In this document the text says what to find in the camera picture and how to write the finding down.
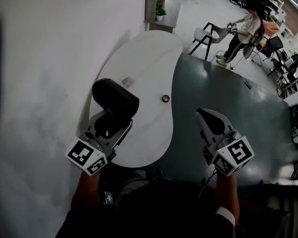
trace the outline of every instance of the potted plant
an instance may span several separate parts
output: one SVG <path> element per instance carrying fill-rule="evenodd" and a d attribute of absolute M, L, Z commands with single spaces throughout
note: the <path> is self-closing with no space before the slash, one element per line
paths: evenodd
<path fill-rule="evenodd" d="M 163 16 L 167 15 L 166 11 L 162 8 L 162 5 L 157 5 L 155 8 L 155 14 L 158 21 L 162 21 Z"/>

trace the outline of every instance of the woman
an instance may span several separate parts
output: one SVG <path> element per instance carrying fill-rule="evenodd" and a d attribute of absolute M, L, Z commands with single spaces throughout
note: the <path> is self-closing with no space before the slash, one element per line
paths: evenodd
<path fill-rule="evenodd" d="M 224 55 L 216 55 L 217 63 L 226 67 L 227 64 L 234 59 L 237 52 L 243 49 L 254 36 L 254 34 L 259 30 L 259 34 L 264 32 L 263 26 L 263 6 L 255 3 L 253 1 L 248 1 L 246 3 L 245 9 L 247 9 L 248 14 L 242 19 L 233 23 L 245 22 L 242 27 L 237 29 L 229 28 L 228 31 L 235 34 L 234 38 L 229 44 L 228 50 Z"/>

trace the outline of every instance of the person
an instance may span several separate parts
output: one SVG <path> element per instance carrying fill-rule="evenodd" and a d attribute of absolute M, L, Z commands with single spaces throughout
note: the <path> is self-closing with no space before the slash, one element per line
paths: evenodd
<path fill-rule="evenodd" d="M 206 238 L 245 237 L 238 223 L 240 208 L 234 175 L 226 177 L 217 171 L 215 193 L 207 188 L 202 190 L 193 182 L 137 179 L 128 182 L 125 186 L 128 189 L 122 190 L 123 198 L 118 196 L 113 215 L 106 214 L 103 204 L 99 203 L 98 185 L 99 172 L 93 176 L 82 172 L 71 210 L 57 238 L 181 232 Z"/>
<path fill-rule="evenodd" d="M 229 32 L 234 34 L 228 50 L 224 55 L 216 55 L 217 63 L 224 67 L 226 67 L 227 64 L 236 57 L 238 51 L 243 49 L 251 41 L 257 31 L 259 35 L 264 33 L 263 6 L 254 1 L 248 1 L 245 9 L 248 11 L 248 14 L 245 17 L 238 21 L 229 23 L 232 25 L 235 23 L 245 22 L 239 30 L 228 28 Z"/>

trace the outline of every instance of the black pants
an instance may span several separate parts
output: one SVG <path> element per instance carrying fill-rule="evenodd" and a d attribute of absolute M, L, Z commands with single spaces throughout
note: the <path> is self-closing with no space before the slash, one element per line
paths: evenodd
<path fill-rule="evenodd" d="M 229 43 L 228 50 L 225 52 L 225 62 L 228 63 L 232 61 L 235 56 L 237 55 L 237 52 L 243 49 L 247 44 L 243 44 L 239 41 L 237 34 L 234 35 L 234 38 Z"/>

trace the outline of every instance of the black cylindrical cup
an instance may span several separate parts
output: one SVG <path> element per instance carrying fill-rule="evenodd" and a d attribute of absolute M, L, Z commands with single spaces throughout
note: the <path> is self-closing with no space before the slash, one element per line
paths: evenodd
<path fill-rule="evenodd" d="M 139 107 L 139 99 L 110 78 L 97 80 L 92 88 L 93 98 L 106 112 L 131 119 Z"/>

